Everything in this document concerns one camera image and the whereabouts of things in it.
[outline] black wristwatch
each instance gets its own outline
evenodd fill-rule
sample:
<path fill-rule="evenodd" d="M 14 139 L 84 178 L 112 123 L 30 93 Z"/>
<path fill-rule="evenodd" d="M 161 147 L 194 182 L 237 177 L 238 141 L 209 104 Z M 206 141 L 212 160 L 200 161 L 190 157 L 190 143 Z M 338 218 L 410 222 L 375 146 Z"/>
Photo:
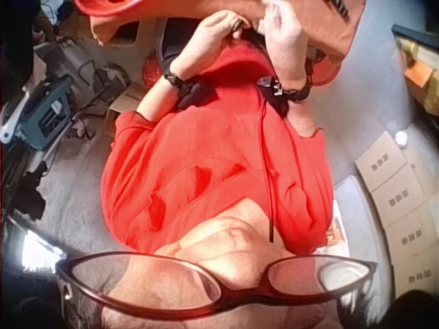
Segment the black wristwatch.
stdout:
<path fill-rule="evenodd" d="M 278 114 L 285 118 L 288 113 L 288 101 L 303 101 L 309 96 L 312 87 L 311 76 L 307 75 L 307 82 L 300 90 L 285 90 L 281 83 L 272 77 L 262 77 L 258 81 L 258 87 L 263 93 L 267 102 L 278 112 Z"/>
<path fill-rule="evenodd" d="M 177 88 L 178 90 L 180 90 L 183 87 L 183 85 L 185 84 L 185 82 L 183 80 L 181 80 L 177 75 L 175 75 L 171 72 L 169 66 L 163 72 L 163 77 L 167 81 L 169 81 L 169 83 L 172 86 L 174 86 L 175 88 Z"/>

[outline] red sweatshirt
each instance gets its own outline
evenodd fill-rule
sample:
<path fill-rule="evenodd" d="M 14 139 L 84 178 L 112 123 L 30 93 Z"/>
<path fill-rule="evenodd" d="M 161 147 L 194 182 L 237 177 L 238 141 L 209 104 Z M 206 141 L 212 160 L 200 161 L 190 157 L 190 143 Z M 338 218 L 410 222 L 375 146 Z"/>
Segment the red sweatshirt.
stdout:
<path fill-rule="evenodd" d="M 203 73 L 215 87 L 206 105 L 156 125 L 121 114 L 101 186 L 118 241 L 153 253 L 248 197 L 274 218 L 289 251 L 326 244 L 333 186 L 323 133 L 301 137 L 280 118 L 256 85 L 269 74 L 265 56 L 243 43 Z"/>

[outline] orange bag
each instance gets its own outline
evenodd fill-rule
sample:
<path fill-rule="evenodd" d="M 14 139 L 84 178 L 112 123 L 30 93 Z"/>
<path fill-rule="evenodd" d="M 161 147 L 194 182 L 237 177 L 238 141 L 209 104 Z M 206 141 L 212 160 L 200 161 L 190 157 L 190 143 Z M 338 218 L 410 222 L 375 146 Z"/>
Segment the orange bag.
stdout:
<path fill-rule="evenodd" d="M 343 0 L 349 15 L 344 19 L 329 0 L 288 0 L 309 34 L 310 45 L 325 52 L 332 62 L 341 62 L 351 48 L 366 0 Z M 92 31 L 114 30 L 115 26 L 148 17 L 202 19 L 220 10 L 232 10 L 249 19 L 262 19 L 262 0 L 75 0 L 93 19 Z"/>

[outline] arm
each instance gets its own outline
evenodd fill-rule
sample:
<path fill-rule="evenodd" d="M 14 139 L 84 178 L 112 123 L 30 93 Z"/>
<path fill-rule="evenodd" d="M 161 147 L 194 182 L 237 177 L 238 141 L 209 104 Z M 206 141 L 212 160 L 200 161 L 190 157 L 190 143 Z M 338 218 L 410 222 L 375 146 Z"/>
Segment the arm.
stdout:
<path fill-rule="evenodd" d="M 232 32 L 239 19 L 239 16 L 228 10 L 204 19 L 182 53 L 171 63 L 169 70 L 186 81 L 209 68 L 226 46 L 225 37 Z M 233 33 L 233 38 L 239 37 L 239 31 Z M 178 91 L 162 76 L 143 98 L 137 112 L 151 122 L 159 122 L 175 108 L 177 101 Z"/>
<path fill-rule="evenodd" d="M 308 36 L 289 2 L 272 0 L 264 18 L 267 51 L 279 82 L 286 90 L 300 90 L 307 81 L 305 60 Z M 306 101 L 288 101 L 287 120 L 299 135 L 311 137 L 316 132 L 311 108 Z"/>

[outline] wrist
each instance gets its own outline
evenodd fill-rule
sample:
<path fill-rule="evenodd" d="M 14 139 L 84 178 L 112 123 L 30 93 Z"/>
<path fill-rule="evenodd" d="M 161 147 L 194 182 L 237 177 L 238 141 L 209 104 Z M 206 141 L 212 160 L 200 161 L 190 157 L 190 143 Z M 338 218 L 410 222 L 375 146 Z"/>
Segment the wrist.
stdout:
<path fill-rule="evenodd" d="M 195 76 L 195 73 L 189 68 L 189 65 L 185 65 L 183 60 L 179 57 L 172 61 L 169 70 L 182 81 L 187 81 Z"/>
<path fill-rule="evenodd" d="M 279 82 L 284 90 L 302 90 L 307 83 L 307 74 L 304 72 L 294 77 L 279 77 Z"/>

